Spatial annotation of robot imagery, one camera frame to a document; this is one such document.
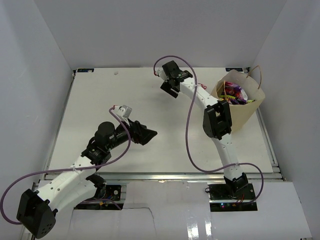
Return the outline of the purple white snack packet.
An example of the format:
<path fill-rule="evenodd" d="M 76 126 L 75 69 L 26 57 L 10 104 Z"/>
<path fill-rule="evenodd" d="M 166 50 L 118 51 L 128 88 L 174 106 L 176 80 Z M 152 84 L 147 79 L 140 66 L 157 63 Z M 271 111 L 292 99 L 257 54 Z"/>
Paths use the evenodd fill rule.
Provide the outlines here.
<path fill-rule="evenodd" d="M 248 100 L 248 95 L 245 90 L 236 83 L 226 81 L 224 83 L 223 92 L 227 96 L 235 97 L 236 100 L 241 102 L 246 102 Z"/>

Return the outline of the dark blue chips bag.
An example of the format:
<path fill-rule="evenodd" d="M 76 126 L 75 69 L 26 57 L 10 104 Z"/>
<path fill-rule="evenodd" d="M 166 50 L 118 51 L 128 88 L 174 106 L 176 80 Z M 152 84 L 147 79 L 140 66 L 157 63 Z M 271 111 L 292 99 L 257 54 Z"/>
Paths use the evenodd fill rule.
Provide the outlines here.
<path fill-rule="evenodd" d="M 219 95 L 220 100 L 226 100 L 231 105 L 246 105 L 255 102 L 255 100 L 240 99 L 231 95 Z"/>

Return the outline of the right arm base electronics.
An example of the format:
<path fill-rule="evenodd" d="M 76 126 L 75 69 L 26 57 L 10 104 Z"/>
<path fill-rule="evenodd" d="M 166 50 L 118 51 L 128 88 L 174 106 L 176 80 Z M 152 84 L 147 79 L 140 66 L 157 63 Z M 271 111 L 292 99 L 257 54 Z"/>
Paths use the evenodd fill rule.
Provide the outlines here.
<path fill-rule="evenodd" d="M 256 195 L 249 183 L 239 193 L 232 195 L 226 184 L 209 184 L 204 191 L 209 196 L 210 211 L 213 212 L 256 212 L 257 203 L 249 203 Z"/>

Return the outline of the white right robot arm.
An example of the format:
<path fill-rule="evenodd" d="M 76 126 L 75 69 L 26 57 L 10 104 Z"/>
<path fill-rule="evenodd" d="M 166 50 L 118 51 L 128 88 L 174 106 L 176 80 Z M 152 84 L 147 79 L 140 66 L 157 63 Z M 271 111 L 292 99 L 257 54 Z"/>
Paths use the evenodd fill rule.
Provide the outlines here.
<path fill-rule="evenodd" d="M 244 193 L 244 188 L 248 185 L 248 178 L 242 170 L 232 141 L 232 118 L 230 105 L 226 100 L 218 100 L 208 93 L 199 83 L 195 73 L 181 70 L 175 61 L 170 61 L 154 71 L 154 75 L 163 80 L 161 89 L 173 96 L 178 97 L 182 93 L 191 99 L 186 128 L 185 144 L 187 156 L 191 164 L 200 172 L 211 174 L 223 171 L 223 178 L 226 184 L 226 195 L 236 200 Z M 197 105 L 203 112 L 202 128 L 206 136 L 214 143 L 222 167 L 214 170 L 204 170 L 198 167 L 192 160 L 189 142 L 189 122 L 191 111 Z"/>

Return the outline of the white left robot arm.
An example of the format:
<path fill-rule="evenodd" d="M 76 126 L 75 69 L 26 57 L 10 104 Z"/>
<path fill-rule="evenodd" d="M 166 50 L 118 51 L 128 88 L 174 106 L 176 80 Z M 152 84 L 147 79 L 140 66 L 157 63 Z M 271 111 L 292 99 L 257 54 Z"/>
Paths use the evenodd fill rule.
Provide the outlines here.
<path fill-rule="evenodd" d="M 35 191 L 27 189 L 21 195 L 17 220 L 36 239 L 43 238 L 56 224 L 56 214 L 65 207 L 105 196 L 105 181 L 96 172 L 111 158 L 111 150 L 127 141 L 144 146 L 156 135 L 157 131 L 137 120 L 123 121 L 118 127 L 109 121 L 101 123 L 71 171 L 64 171 L 46 185 Z"/>

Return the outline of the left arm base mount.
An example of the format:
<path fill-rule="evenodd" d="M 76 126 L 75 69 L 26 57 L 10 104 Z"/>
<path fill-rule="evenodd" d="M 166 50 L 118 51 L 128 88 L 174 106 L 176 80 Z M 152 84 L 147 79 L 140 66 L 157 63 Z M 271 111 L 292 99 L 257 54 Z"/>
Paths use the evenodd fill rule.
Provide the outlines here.
<path fill-rule="evenodd" d="M 96 211 L 121 211 L 123 203 L 121 203 L 121 185 L 105 185 L 101 189 L 97 189 L 95 195 L 78 205 L 74 210 L 96 210 Z"/>

